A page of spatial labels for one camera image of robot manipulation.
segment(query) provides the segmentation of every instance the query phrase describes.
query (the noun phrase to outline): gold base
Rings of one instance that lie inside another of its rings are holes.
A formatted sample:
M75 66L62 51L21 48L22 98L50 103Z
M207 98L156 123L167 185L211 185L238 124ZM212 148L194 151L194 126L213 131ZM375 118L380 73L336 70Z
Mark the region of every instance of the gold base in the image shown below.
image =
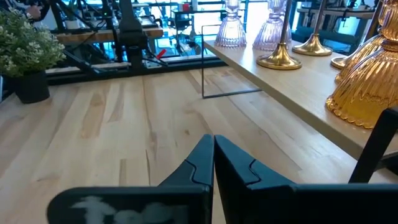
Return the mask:
M301 68L301 62L290 57L286 50L286 43L279 43L270 55L262 55L257 58L257 64L276 70L294 70Z
M311 34L306 43L294 46L292 51L298 54L310 56L327 56L333 53L332 49L322 46L319 41L319 34Z
M350 59L351 55L346 57L334 57L331 59L330 65L338 69L343 69Z

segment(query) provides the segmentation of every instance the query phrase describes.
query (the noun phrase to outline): green plant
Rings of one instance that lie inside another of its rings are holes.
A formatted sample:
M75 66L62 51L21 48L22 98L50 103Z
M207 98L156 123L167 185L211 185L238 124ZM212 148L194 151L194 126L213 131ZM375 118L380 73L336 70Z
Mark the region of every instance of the green plant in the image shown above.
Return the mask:
M43 71L65 58L63 48L46 27L34 28L17 9L0 11L0 74Z
M72 12L76 13L78 10L76 0L69 0L68 8L71 11L65 10L65 15L67 16L67 19L69 21L75 21L76 16Z

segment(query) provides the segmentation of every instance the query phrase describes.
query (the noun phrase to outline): wooden shelf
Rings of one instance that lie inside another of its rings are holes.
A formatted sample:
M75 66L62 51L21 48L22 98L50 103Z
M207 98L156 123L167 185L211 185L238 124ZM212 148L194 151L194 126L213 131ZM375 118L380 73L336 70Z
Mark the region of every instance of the wooden shelf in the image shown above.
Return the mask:
M330 66L330 60L342 55L333 53L327 57L309 57L290 50L303 67L280 71L257 65L256 58L265 52L253 50L249 44L246 48L228 49L215 47L214 41L208 41L205 47L353 158L360 157L371 130L349 124L325 108L325 100L333 93L336 87L334 79L339 72ZM395 137L386 154L397 148L398 138Z

